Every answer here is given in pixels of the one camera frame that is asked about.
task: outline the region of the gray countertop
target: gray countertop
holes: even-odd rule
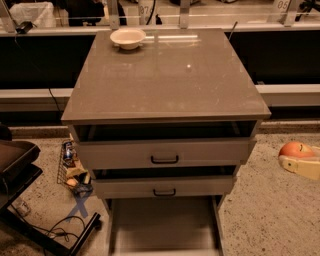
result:
[[[64,124],[255,120],[270,115],[224,32],[145,30],[122,50],[98,32],[65,109]]]

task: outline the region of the open drawer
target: open drawer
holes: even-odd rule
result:
[[[141,198],[224,195],[234,185],[236,166],[116,169],[96,172],[97,197]]]
[[[214,200],[211,197],[112,200],[109,255],[223,255]]]
[[[75,147],[82,164],[94,170],[245,164],[255,143],[254,138],[225,138],[81,142]]]

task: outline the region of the small bowl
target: small bowl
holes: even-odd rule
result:
[[[141,29],[124,28],[114,31],[110,39],[124,50],[137,48],[140,42],[146,37],[146,33]]]

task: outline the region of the cabinet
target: cabinet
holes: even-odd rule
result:
[[[270,112],[222,30],[145,32],[131,51],[97,33],[62,121],[110,254],[222,255],[217,209]]]

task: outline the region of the drawer handle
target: drawer handle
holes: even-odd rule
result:
[[[176,189],[174,188],[172,192],[157,192],[155,189],[153,190],[154,196],[175,196],[176,195]]]
[[[176,156],[174,160],[155,160],[153,156],[151,156],[151,162],[153,164],[176,164],[179,162],[179,156]]]

